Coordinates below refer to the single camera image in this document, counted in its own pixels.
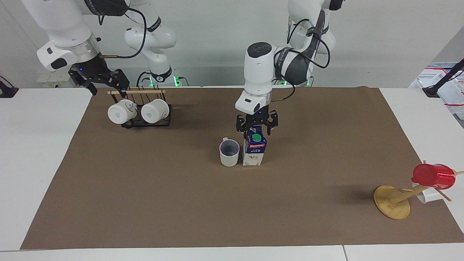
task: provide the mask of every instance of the white wall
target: white wall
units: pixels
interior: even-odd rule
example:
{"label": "white wall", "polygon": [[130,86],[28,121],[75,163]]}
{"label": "white wall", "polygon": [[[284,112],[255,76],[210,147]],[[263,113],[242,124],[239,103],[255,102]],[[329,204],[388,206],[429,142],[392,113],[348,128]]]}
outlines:
{"label": "white wall", "polygon": [[[31,39],[29,45],[41,46],[47,41],[19,0],[1,1]],[[243,84],[241,68],[249,44],[285,43],[286,0],[160,0],[156,5],[163,23],[178,35],[177,45],[167,50],[171,64],[189,78],[191,85]],[[337,37],[337,46],[330,67],[315,70],[315,85],[409,86],[464,25],[463,11],[458,0],[448,0],[446,4],[438,0],[346,1],[332,15],[330,28]],[[103,39],[104,54],[134,52],[124,43],[125,29],[133,26],[125,17],[107,17],[103,26],[94,16],[86,16],[85,20],[95,36]],[[3,24],[2,19],[1,33],[5,30]],[[6,48],[2,45],[0,59],[18,50],[20,59],[41,70],[35,55],[25,49],[16,44]],[[127,71],[131,81],[135,81],[137,72],[147,69],[142,57],[108,63]],[[0,71],[18,66],[2,63]],[[24,82],[20,80],[22,73],[9,72],[8,76]],[[26,87],[34,82],[29,79],[21,84]]]}
{"label": "white wall", "polygon": [[464,59],[464,27],[451,39],[432,62],[459,62]]}
{"label": "white wall", "polygon": [[0,2],[0,25],[0,75],[16,87],[33,86],[36,70],[41,66],[35,54],[37,47],[3,2]]}

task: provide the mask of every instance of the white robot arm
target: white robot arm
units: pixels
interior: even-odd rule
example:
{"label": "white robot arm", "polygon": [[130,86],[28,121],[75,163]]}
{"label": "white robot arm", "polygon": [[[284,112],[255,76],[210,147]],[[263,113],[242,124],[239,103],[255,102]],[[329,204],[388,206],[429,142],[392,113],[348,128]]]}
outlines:
{"label": "white robot arm", "polygon": [[[335,46],[335,37],[329,29],[329,13],[340,9],[343,1],[289,0],[287,43],[291,47],[277,47],[265,42],[248,47],[244,66],[245,89],[235,104],[235,108],[246,115],[237,115],[237,131],[245,134],[249,128],[264,124],[270,135],[278,125],[277,112],[269,112],[272,80],[287,81],[293,85],[294,92],[295,86],[308,82],[314,65],[320,68],[329,65],[330,51]],[[320,43],[324,45],[323,48],[319,48]],[[328,55],[326,65],[314,61],[317,53]]]}
{"label": "white robot arm", "polygon": [[[46,31],[50,41],[37,51],[42,65],[50,71],[72,65],[69,71],[77,85],[88,88],[103,83],[119,90],[125,97],[129,81],[122,70],[110,71],[100,57],[92,30],[83,20],[74,0],[21,0],[37,24]],[[122,16],[129,10],[129,0],[85,0],[88,9],[97,15]]]}
{"label": "white robot arm", "polygon": [[[150,14],[150,17],[147,18],[147,35],[141,54],[149,64],[152,79],[158,83],[173,82],[173,78],[170,77],[173,74],[173,69],[169,65],[167,55],[161,49],[174,47],[176,35],[162,23],[152,0],[132,0],[130,6],[142,13]],[[139,14],[130,10],[126,14],[137,24],[144,24]],[[143,27],[137,26],[127,29],[124,39],[131,48],[138,50],[142,44],[143,36]]]}

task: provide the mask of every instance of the red mug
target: red mug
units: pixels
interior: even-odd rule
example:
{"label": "red mug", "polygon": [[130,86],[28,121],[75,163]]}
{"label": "red mug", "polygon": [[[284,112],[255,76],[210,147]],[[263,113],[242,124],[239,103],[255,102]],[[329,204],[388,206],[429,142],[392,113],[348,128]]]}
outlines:
{"label": "red mug", "polygon": [[414,169],[412,182],[436,189],[449,189],[454,185],[454,171],[442,164],[421,164]]}

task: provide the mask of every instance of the white cup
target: white cup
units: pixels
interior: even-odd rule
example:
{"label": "white cup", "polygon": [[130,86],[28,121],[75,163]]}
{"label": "white cup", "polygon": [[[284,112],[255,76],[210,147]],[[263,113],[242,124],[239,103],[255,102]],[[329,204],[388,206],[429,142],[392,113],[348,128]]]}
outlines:
{"label": "white cup", "polygon": [[240,146],[238,142],[223,138],[219,145],[219,154],[221,156],[221,163],[226,167],[232,167],[237,164],[238,153],[240,152]]}
{"label": "white cup", "polygon": [[108,109],[108,117],[113,123],[123,124],[137,116],[137,104],[130,100],[121,100]]}
{"label": "white cup", "polygon": [[155,99],[142,107],[142,118],[148,123],[156,123],[169,115],[169,105],[161,100]]}
{"label": "white cup", "polygon": [[[417,183],[412,183],[412,187],[414,188],[417,186]],[[443,199],[443,196],[434,188],[428,188],[419,194],[416,195],[419,201],[421,201],[423,204],[432,202],[435,200]]]}

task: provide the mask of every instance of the milk carton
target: milk carton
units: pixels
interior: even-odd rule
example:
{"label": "milk carton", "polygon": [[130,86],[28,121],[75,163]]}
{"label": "milk carton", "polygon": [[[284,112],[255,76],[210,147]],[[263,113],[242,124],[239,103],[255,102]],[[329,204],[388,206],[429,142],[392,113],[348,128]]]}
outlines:
{"label": "milk carton", "polygon": [[250,128],[245,135],[243,144],[243,165],[259,166],[263,160],[267,140],[263,135],[261,126]]}

